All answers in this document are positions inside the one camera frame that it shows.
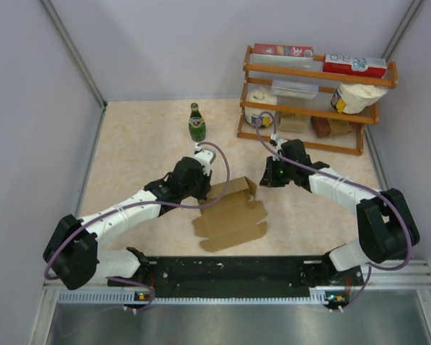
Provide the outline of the brown cardboard box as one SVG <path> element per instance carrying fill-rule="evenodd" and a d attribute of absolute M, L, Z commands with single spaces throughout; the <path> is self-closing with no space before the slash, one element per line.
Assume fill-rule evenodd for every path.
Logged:
<path fill-rule="evenodd" d="M 207 199 L 198 202 L 200 216 L 193 220 L 195 235 L 202 239 L 200 247 L 206 252 L 245 244 L 267 233 L 267 211 L 256 199 L 256 183 L 247 177 L 230 180 L 224 197 L 206 207 L 222 193 L 224 185 L 211 187 Z"/>

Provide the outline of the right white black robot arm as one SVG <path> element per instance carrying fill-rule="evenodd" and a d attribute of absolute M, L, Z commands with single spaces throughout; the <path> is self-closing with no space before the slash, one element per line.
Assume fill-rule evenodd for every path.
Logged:
<path fill-rule="evenodd" d="M 321 276 L 331 285 L 343 280 L 349 269 L 379 265 L 396 257 L 409 259 L 420 241 L 407 201 L 400 190 L 374 190 L 346 178 L 324 162 L 312 162 L 299 139 L 286 140 L 273 134 L 263 145 L 267 158 L 262 186 L 296 186 L 329 198 L 356 216 L 357 239 L 324 254 Z"/>

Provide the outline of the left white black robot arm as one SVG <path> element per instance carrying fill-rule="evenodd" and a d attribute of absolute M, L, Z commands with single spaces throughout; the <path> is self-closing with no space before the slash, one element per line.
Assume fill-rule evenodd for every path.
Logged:
<path fill-rule="evenodd" d="M 206 199 L 215 158 L 213 150 L 204 149 L 182 158 L 172 172 L 125 201 L 80 219 L 72 214 L 62 217 L 43 253 L 56 278 L 68 290 L 109 277 L 125 278 L 133 285 L 144 283 L 149 269 L 139 261 L 137 249 L 105 250 L 103 245 L 177 208 L 186 198 Z"/>

